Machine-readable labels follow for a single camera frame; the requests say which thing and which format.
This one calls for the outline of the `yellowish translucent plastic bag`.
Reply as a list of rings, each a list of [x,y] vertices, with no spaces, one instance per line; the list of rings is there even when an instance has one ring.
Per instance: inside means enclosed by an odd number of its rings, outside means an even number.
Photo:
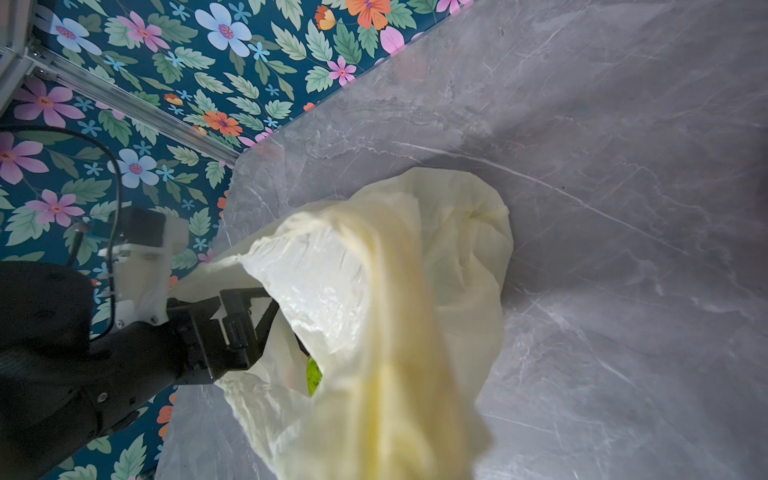
[[[491,437],[475,400],[504,336],[509,211],[474,174],[435,168],[309,203],[171,290],[261,287],[263,357],[218,386],[280,479],[469,479]],[[312,357],[323,378],[313,396]]]

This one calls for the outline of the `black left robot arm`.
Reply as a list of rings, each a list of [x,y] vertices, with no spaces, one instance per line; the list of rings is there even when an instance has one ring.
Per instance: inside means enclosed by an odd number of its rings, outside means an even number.
[[[93,287],[62,265],[1,266],[1,475],[38,479],[131,425],[173,385],[211,384],[263,355],[278,303],[262,288],[171,300],[166,323],[91,339]]]

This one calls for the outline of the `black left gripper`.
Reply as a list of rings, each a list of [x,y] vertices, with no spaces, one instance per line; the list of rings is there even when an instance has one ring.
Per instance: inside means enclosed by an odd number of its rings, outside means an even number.
[[[170,299],[168,319],[186,358],[179,383],[213,384],[260,360],[279,304],[263,288],[226,289],[196,302]]]

